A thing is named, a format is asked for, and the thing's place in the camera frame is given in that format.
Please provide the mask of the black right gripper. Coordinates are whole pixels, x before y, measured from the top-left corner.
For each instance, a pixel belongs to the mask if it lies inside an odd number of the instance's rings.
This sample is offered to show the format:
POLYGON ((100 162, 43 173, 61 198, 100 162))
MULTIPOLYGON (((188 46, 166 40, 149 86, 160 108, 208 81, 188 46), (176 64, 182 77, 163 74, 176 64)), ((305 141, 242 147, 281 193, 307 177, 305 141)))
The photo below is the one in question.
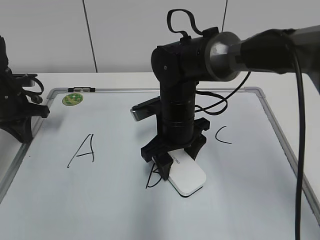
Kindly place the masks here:
POLYGON ((173 158, 167 152, 184 149, 195 160, 207 142, 202 131, 207 131, 209 128, 210 122, 204 117, 194 120, 192 125, 187 127, 170 127, 167 131, 158 133, 142 147, 141 156, 147 163, 153 159, 160 176, 166 181, 173 164, 173 158))

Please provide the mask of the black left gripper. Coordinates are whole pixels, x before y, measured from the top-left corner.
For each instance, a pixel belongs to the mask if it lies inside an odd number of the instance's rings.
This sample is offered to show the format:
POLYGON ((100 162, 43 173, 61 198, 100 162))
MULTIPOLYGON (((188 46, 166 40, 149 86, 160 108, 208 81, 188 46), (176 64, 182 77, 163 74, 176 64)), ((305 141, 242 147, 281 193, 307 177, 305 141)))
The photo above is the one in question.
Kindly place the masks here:
POLYGON ((41 97, 44 85, 37 79, 35 83, 40 91, 25 90, 21 83, 13 78, 6 53, 6 43, 0 38, 0 128, 20 143, 28 144, 33 140, 32 117, 47 118, 50 110, 42 105, 41 97))

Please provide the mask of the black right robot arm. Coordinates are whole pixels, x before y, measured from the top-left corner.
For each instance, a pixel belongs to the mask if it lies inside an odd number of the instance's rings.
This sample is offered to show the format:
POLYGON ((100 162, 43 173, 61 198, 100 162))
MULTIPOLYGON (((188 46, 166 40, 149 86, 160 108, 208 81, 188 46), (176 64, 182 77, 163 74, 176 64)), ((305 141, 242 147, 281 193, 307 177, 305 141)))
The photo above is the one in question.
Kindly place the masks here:
POLYGON ((156 136, 141 149, 167 180, 173 159, 169 152, 183 149, 195 159, 206 142, 205 118, 195 119, 199 82, 229 82, 240 72, 304 73, 320 86, 320 28, 270 29, 245 40, 232 32, 209 28, 198 38, 184 35, 178 42, 158 46, 151 54, 152 71, 160 95, 133 106, 137 121, 155 115, 156 136))

